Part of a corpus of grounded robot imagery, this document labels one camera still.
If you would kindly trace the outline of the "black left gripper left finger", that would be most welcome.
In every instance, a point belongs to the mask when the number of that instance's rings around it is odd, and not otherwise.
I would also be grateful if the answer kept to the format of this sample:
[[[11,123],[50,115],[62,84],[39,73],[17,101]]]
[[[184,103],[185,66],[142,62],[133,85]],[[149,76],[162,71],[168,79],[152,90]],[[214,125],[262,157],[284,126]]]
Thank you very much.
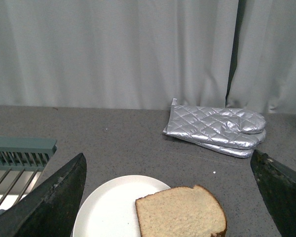
[[[0,215],[0,237],[69,237],[85,180],[80,153]]]

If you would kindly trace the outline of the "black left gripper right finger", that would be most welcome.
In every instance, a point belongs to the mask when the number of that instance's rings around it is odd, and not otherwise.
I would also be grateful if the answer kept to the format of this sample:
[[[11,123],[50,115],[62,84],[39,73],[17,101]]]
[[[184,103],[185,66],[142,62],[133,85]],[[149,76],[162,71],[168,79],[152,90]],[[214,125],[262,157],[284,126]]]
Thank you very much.
[[[254,150],[250,166],[281,236],[296,237],[296,172],[259,150]]]

